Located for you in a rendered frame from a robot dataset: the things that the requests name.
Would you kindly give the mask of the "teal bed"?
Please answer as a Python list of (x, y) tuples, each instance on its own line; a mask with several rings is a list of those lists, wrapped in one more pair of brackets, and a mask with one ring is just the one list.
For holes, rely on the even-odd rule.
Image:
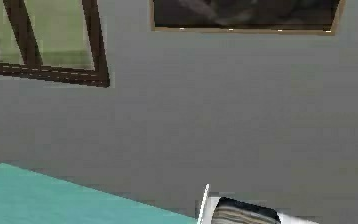
[(0, 224), (196, 224), (196, 220), (1, 163)]

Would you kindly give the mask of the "dark brown framed window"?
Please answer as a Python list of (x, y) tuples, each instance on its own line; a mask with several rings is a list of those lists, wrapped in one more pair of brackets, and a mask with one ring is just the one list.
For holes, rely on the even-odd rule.
[(0, 0), (0, 76), (108, 87), (98, 0)]

